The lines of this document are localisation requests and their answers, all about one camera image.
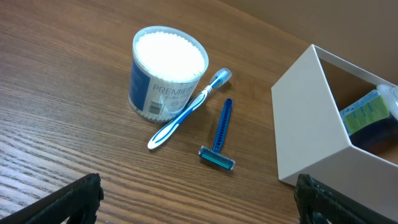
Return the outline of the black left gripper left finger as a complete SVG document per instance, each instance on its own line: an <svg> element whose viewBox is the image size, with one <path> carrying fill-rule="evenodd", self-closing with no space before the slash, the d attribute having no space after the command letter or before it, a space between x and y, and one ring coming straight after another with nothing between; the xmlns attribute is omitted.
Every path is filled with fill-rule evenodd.
<svg viewBox="0 0 398 224"><path fill-rule="evenodd" d="M94 224L104 199L99 174L88 174L1 219L1 224Z"/></svg>

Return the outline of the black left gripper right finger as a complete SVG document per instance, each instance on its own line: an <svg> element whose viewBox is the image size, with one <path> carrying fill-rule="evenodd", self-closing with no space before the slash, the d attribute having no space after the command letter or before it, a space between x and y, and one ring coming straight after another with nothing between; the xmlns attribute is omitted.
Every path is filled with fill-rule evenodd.
<svg viewBox="0 0 398 224"><path fill-rule="evenodd" d="M298 176L294 199L300 224L397 224L308 174Z"/></svg>

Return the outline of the blue foam soap pump bottle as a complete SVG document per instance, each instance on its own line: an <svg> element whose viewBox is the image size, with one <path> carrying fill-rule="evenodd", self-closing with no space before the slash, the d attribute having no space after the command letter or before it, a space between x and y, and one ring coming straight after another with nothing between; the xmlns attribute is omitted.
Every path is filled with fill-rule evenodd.
<svg viewBox="0 0 398 224"><path fill-rule="evenodd" d="M340 111L351 143L373 154L397 143L397 87L378 85Z"/></svg>

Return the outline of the cotton swab round container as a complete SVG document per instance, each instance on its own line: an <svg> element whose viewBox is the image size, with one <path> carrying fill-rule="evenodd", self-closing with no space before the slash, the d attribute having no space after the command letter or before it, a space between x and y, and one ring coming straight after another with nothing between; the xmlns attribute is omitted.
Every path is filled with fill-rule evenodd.
<svg viewBox="0 0 398 224"><path fill-rule="evenodd" d="M150 26L132 41L131 107L145 119L168 122L186 106L208 68L205 48L189 34Z"/></svg>

